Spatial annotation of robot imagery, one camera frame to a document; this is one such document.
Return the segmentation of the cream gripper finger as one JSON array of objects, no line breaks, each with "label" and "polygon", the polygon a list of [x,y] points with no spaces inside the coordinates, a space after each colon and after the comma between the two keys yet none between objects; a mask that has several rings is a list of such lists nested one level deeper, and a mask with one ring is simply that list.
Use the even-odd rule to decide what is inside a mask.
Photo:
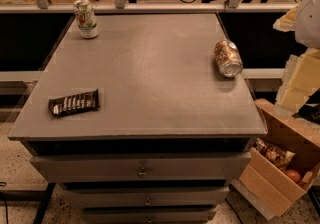
[{"label": "cream gripper finger", "polygon": [[291,55],[282,75],[276,105],[298,112],[320,89],[320,50],[307,49],[301,56]]},{"label": "cream gripper finger", "polygon": [[296,26],[297,12],[298,6],[293,7],[274,22],[273,28],[281,32],[294,31]]}]

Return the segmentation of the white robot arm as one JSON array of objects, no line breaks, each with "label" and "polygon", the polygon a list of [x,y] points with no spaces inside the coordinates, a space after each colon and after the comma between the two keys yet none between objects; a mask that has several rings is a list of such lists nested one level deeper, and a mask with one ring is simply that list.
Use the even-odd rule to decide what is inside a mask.
[{"label": "white robot arm", "polygon": [[302,0],[273,24],[275,30],[293,31],[295,40],[306,46],[300,57],[286,63],[276,104],[297,113],[320,88],[320,0]]}]

